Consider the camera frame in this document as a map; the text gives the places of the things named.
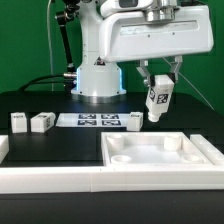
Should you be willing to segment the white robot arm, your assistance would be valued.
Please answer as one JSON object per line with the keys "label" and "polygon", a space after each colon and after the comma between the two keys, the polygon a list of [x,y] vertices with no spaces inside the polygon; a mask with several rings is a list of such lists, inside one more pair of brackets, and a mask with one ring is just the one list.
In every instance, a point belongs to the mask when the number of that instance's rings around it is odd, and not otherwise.
{"label": "white robot arm", "polygon": [[126,93],[120,62],[137,61],[147,85],[146,62],[174,59],[176,79],[184,55],[209,52],[214,44],[207,5],[195,0],[63,0],[65,20],[77,17],[82,30],[82,63],[72,93],[108,102]]}

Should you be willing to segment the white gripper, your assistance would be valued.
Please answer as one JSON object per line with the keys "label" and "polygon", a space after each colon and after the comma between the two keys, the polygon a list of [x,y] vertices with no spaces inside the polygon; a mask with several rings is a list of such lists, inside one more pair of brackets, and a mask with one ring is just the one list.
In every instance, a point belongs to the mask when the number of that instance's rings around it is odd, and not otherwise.
{"label": "white gripper", "polygon": [[207,6],[180,7],[171,22],[150,23],[141,11],[116,13],[99,29],[99,55],[105,62],[140,60],[136,67],[146,87],[155,85],[146,59],[174,56],[169,78],[176,83],[182,56],[209,52],[214,44]]}

